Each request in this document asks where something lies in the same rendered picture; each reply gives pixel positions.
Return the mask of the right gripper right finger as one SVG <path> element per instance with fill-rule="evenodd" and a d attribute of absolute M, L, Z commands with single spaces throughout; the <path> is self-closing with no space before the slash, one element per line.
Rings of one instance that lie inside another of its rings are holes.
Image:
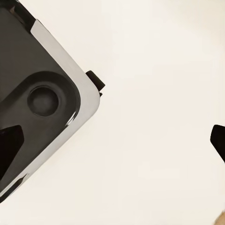
<path fill-rule="evenodd" d="M 213 144 L 214 148 L 217 150 L 223 161 L 225 162 L 225 127 L 221 125 L 214 125 L 210 142 Z"/>

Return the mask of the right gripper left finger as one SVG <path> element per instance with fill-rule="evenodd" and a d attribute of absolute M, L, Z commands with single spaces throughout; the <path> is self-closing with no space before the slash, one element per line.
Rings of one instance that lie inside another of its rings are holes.
<path fill-rule="evenodd" d="M 23 143 L 24 135 L 20 125 L 0 130 L 0 180 L 2 180 Z"/>

